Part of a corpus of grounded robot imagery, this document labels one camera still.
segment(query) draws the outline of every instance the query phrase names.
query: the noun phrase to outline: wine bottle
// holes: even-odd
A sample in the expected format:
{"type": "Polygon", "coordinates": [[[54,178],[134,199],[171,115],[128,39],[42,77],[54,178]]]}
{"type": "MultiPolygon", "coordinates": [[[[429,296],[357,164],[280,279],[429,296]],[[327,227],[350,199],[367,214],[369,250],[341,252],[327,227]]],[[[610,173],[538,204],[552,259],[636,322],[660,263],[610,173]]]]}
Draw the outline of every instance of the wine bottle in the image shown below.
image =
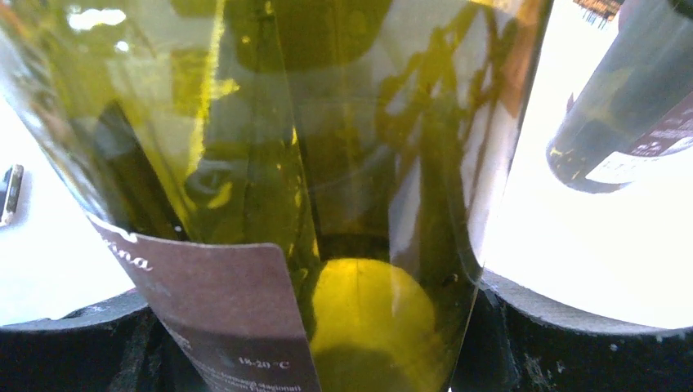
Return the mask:
{"type": "Polygon", "coordinates": [[[639,2],[546,151],[572,189],[611,193],[691,146],[693,20],[639,2]]]}
{"type": "Polygon", "coordinates": [[[49,0],[0,32],[67,127],[20,117],[210,387],[437,392],[550,6],[49,0]]]}

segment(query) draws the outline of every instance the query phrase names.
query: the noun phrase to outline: bottle label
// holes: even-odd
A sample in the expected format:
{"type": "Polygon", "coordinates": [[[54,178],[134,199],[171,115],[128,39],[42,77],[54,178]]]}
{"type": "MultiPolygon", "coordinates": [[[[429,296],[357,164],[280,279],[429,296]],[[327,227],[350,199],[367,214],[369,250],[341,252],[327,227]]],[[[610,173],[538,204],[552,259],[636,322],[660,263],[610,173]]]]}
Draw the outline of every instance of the bottle label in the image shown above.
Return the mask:
{"type": "Polygon", "coordinates": [[[212,390],[320,392],[279,247],[164,240],[87,216],[212,390]]]}
{"type": "Polygon", "coordinates": [[[693,145],[693,93],[666,113],[625,153],[614,151],[589,174],[588,180],[624,184],[636,180],[666,155],[693,145]]]}

